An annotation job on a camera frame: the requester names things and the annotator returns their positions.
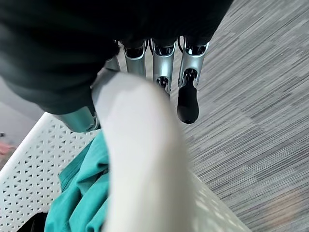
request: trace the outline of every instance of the teal fabric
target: teal fabric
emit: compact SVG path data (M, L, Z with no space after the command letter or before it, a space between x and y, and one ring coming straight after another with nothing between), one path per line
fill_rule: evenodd
M99 133L59 175L62 193L51 205L45 232L100 232L107 215L108 161Z

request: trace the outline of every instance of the laundry basket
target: laundry basket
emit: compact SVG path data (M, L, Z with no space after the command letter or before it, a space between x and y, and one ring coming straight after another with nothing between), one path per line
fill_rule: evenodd
M0 231L16 232L60 194L58 174L99 131L73 133L45 113L0 171ZM250 230L194 174L196 232Z

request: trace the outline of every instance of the black rubber fingertip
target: black rubber fingertip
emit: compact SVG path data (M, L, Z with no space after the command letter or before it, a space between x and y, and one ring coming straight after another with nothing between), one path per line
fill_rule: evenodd
M197 120L199 114L197 89L192 84L179 89L177 114L180 121L186 124Z

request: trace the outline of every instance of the floor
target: floor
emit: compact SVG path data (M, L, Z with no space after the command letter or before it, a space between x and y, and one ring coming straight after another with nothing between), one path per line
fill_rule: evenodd
M204 61L200 117L181 124L193 171L253 232L309 232L308 3L235 0Z

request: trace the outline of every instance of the striped carpet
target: striped carpet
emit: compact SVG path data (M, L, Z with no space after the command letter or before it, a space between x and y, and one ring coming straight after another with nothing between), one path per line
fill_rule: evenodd
M309 232L309 1L235 0L198 98L193 171L252 231Z

